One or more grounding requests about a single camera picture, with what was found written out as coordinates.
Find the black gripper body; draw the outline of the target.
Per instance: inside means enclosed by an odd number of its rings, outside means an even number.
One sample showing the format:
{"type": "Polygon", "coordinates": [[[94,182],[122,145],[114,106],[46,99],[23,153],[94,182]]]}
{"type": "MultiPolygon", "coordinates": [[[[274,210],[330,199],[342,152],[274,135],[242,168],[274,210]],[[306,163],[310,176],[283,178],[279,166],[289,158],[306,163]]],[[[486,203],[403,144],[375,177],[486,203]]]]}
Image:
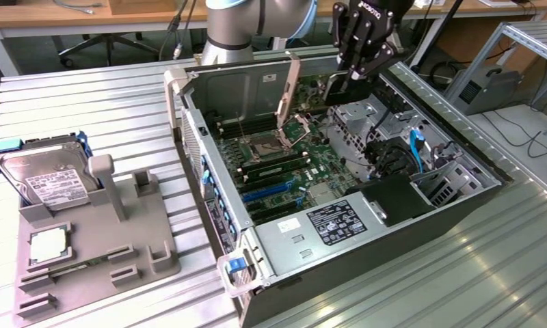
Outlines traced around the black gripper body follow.
{"type": "Polygon", "coordinates": [[[389,36],[414,4],[413,0],[351,1],[357,26],[369,28],[371,36],[389,36]]]}

